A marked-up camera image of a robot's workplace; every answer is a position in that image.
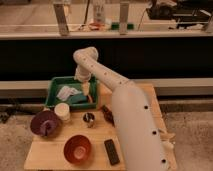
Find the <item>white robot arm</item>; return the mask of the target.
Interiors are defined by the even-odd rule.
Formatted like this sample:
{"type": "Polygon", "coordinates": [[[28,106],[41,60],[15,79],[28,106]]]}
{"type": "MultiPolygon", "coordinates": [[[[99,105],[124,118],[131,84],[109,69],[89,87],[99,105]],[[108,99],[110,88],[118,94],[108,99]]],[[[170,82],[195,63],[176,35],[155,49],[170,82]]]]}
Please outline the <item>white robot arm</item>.
{"type": "Polygon", "coordinates": [[[111,110],[127,171],[168,171],[163,144],[145,92],[125,76],[100,64],[95,47],[76,50],[75,77],[94,75],[112,91],[111,110]]]}

